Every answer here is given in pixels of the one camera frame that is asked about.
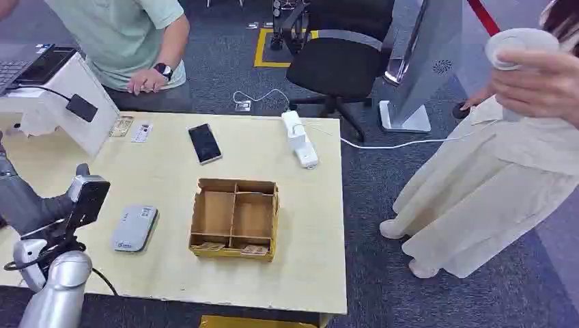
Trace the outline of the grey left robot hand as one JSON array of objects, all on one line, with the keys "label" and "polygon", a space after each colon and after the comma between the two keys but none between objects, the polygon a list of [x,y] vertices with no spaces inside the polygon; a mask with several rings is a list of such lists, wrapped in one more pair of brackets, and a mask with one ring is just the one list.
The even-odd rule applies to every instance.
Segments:
[{"label": "grey left robot hand", "polygon": [[70,216],[74,202],[68,193],[40,197],[14,169],[1,147],[1,218],[25,235]]}]

